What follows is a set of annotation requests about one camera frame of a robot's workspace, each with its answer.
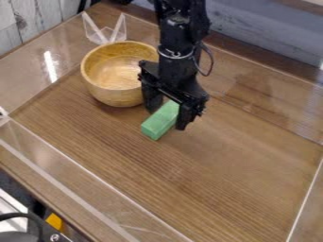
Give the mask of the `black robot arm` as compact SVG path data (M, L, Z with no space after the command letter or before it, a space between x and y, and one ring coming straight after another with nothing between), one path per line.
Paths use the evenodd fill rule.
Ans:
M157 61L140 60L144 105L155 112L165 96L179 104L175 128L184 130L201 116L209 95L196 75L211 75L215 59L203 43L211 30L205 0L152 0L160 39Z

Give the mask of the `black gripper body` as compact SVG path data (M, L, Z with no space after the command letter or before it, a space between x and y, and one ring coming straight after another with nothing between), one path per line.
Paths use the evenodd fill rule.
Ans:
M199 72L200 48L185 56L169 56L157 49L159 61L140 60L139 80L159 89L163 98L168 97L177 105L197 103L201 113L209 99L196 80Z

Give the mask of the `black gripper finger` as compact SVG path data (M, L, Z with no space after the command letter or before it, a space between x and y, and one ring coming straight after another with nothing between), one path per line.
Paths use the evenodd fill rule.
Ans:
M201 114L200 106L197 103L185 102L179 105L179 113L175 121L175 128L184 130L196 117Z
M148 84L141 85L144 106L149 113L153 113L163 104L163 94L159 89L151 87Z

